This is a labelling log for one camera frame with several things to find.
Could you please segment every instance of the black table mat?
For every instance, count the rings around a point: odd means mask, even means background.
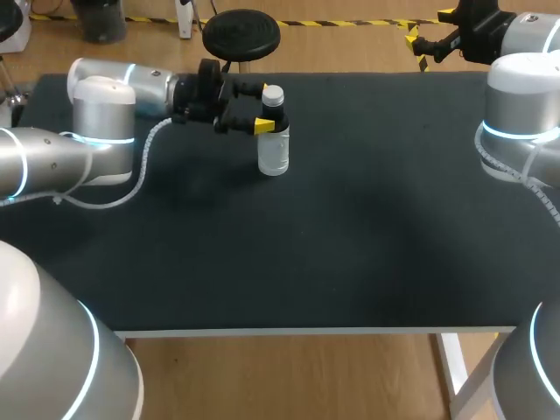
[[[259,173],[252,137],[172,126],[130,203],[7,207],[0,239],[116,330],[514,326],[558,294],[554,221],[480,168],[484,74],[249,77],[285,90],[283,176]],[[22,125],[70,130],[71,112],[46,76]],[[137,121],[138,156],[154,123]]]

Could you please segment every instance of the stool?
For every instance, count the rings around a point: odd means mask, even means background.
[[[14,0],[0,0],[0,43],[13,37],[23,24],[24,13],[16,2]],[[7,94],[6,99],[12,113],[13,123],[18,120],[26,99],[11,80],[2,55],[0,55],[0,73],[2,74],[3,85]]]
[[[249,62],[274,52],[280,45],[280,28],[269,15],[257,10],[228,10],[208,20],[202,43],[213,56],[228,64],[239,63],[239,73],[249,73]]]

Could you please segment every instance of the bottle cap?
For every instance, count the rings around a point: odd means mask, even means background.
[[[262,91],[262,104],[267,107],[279,107],[284,103],[284,91],[276,85],[267,86]]]

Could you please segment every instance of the stool seat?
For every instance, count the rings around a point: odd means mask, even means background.
[[[277,22],[258,10],[228,10],[211,19],[202,31],[202,43],[213,56],[230,62],[266,57],[280,45]]]
[[[0,0],[0,42],[11,38],[24,23],[24,13],[13,0]]]

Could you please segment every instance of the clear plastic bottle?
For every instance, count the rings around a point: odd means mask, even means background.
[[[268,176],[282,175],[290,164],[290,122],[284,113],[284,91],[267,86],[262,91],[262,118],[273,120],[273,132],[258,136],[259,170]]]

